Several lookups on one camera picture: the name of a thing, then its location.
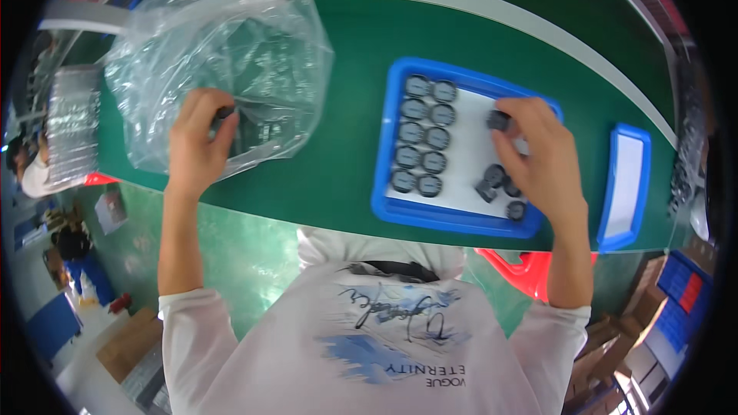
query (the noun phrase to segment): blue plastic tray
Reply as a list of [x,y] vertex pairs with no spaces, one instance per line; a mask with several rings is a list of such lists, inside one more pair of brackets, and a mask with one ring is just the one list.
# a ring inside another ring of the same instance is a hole
[[[635,138],[643,142],[643,161],[641,163],[641,180],[638,185],[638,197],[635,203],[635,213],[632,223],[628,231],[605,237],[605,228],[607,220],[610,216],[610,210],[613,205],[613,193],[615,190],[615,175],[617,174],[618,159],[618,137],[627,136]],[[641,230],[641,221],[643,220],[643,210],[646,207],[648,198],[648,182],[651,171],[651,135],[648,132],[637,129],[634,126],[626,124],[615,125],[614,130],[610,133],[610,166],[607,174],[607,188],[604,195],[604,206],[602,208],[602,217],[600,219],[599,231],[597,232],[598,250],[601,254],[618,250],[626,245],[635,242],[638,232]]]
[[[392,158],[395,155],[395,142],[400,121],[399,106],[404,96],[404,83],[405,79],[412,74],[421,74],[432,80],[449,80],[454,82],[460,90],[468,90],[490,98],[539,96],[549,103],[561,122],[564,120],[561,108],[555,100],[518,87],[500,78],[437,61],[415,57],[400,58],[392,64],[387,74],[382,131],[379,134],[379,153],[376,159],[374,189],[371,195],[371,207],[374,215],[384,221],[401,225],[483,236],[527,239],[536,234],[543,220],[543,214],[530,203],[525,212],[525,217],[519,222],[514,222],[506,218],[430,206],[402,199],[388,198],[384,195],[387,184],[390,182]],[[479,125],[479,127],[487,128],[486,125]]]

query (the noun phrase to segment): table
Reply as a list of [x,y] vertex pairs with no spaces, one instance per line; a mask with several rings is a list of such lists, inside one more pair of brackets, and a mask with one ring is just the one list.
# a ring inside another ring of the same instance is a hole
[[[507,1],[540,14],[595,48],[641,88],[673,124],[663,51],[645,25],[639,27],[638,20],[629,14],[629,5],[621,0]],[[669,244],[674,221],[667,217],[667,203],[675,151],[637,106],[595,72],[525,33],[450,8],[409,0],[316,0],[316,4],[336,59],[326,107],[314,136],[295,158],[268,161],[219,182],[206,191],[202,202],[372,236],[550,250],[548,225],[531,239],[503,239],[401,226],[374,217],[369,197],[385,78],[392,61],[412,55],[498,76],[560,102],[565,125],[577,139],[593,250],[604,201],[609,133],[619,121],[648,131],[652,136],[648,203],[641,233],[627,249],[658,249]],[[602,11],[596,5],[611,7]],[[582,19],[589,21],[583,24]],[[95,45],[104,48],[97,39]],[[100,171],[163,190],[167,182],[164,175],[135,170],[125,157],[122,119],[107,88],[103,89],[102,104]],[[330,180],[333,186],[323,185]]]

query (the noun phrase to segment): clear plastic bag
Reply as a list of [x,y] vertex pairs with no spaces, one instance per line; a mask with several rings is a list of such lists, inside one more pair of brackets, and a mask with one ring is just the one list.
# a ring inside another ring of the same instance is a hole
[[128,159],[168,172],[192,88],[233,94],[241,121],[221,179],[294,156],[322,113],[333,50],[313,0],[143,0],[106,57]]

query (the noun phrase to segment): green floor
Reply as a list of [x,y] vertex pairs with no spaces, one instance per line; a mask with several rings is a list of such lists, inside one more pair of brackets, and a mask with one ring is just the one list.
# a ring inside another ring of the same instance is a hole
[[[120,189],[128,221],[103,234],[95,203],[106,190]],[[156,310],[156,261],[161,238],[161,193],[119,185],[92,186],[64,193],[77,198],[102,263],[117,294],[129,292],[132,312]],[[242,338],[298,274],[297,226],[201,204],[198,235],[205,264],[205,284],[220,291],[231,311],[236,336]],[[507,335],[520,322],[530,298],[508,284],[484,258],[466,249],[468,265],[462,279],[478,285]],[[512,252],[501,252],[514,258]],[[593,317],[618,313],[644,254],[600,256],[595,265]]]

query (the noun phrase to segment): graphic print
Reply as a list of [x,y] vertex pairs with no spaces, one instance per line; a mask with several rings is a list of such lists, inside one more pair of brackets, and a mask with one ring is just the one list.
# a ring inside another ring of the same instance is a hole
[[382,384],[415,374],[456,374],[458,367],[436,367],[453,347],[471,335],[457,332],[445,313],[460,300],[456,290],[438,291],[425,284],[337,286],[344,312],[328,320],[345,334],[319,337],[324,357],[346,365],[342,376]]

